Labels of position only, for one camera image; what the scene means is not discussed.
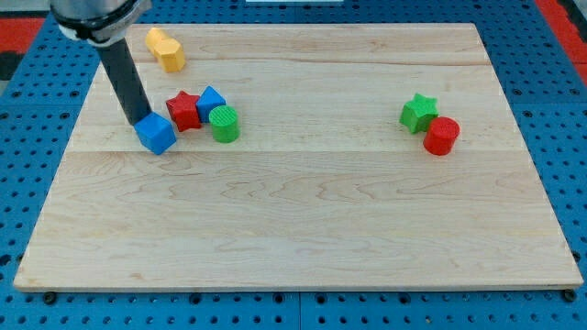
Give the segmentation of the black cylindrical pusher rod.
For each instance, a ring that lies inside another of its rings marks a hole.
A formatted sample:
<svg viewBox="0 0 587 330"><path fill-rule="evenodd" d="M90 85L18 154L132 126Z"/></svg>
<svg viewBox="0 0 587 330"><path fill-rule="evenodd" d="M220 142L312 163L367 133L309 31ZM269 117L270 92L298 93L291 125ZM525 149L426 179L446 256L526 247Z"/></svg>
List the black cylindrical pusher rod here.
<svg viewBox="0 0 587 330"><path fill-rule="evenodd" d="M122 38L96 50L125 117L134 126L152 110L127 42Z"/></svg>

